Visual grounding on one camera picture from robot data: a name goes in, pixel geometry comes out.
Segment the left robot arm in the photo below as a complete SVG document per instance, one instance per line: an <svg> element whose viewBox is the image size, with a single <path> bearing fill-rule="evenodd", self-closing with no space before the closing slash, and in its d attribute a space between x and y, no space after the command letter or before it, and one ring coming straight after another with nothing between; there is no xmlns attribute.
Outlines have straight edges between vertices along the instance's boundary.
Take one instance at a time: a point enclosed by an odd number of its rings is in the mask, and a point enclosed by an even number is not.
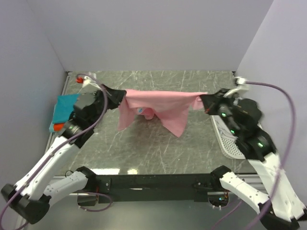
<svg viewBox="0 0 307 230"><path fill-rule="evenodd" d="M96 191L96 174L84 166L56 183L50 184L50 181L71 155L79 151L94 134L95 126L106 111L119 107L126 93L126 90L115 90L103 85L95 92L80 94L69 120L44 156L21 180L6 184L1 189L6 206L28 223L36 224L52 205L70 193Z"/></svg>

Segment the pink t-shirt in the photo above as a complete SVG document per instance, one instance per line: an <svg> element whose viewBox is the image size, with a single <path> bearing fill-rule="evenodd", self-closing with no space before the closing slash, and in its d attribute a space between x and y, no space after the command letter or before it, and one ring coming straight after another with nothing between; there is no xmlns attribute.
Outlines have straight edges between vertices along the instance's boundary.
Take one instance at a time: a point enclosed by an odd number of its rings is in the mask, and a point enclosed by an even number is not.
<svg viewBox="0 0 307 230"><path fill-rule="evenodd" d="M142 115L151 120L158 117L161 124L176 137L180 137L187 125L189 109L200 110L203 92L138 91L127 90L119 109L118 130L126 129Z"/></svg>

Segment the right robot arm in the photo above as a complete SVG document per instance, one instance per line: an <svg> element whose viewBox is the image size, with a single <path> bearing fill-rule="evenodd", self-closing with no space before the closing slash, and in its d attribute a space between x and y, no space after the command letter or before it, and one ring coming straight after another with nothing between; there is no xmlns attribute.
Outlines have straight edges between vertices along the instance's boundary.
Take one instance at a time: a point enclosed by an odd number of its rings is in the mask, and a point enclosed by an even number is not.
<svg viewBox="0 0 307 230"><path fill-rule="evenodd" d="M307 207L294 192L270 135L260 126L262 112L256 101L227 95L227 89L200 96L205 113L221 118L245 159L255 169L266 189L263 193L225 166L211 172L211 187L228 190L247 203L268 230L297 230L307 219Z"/></svg>

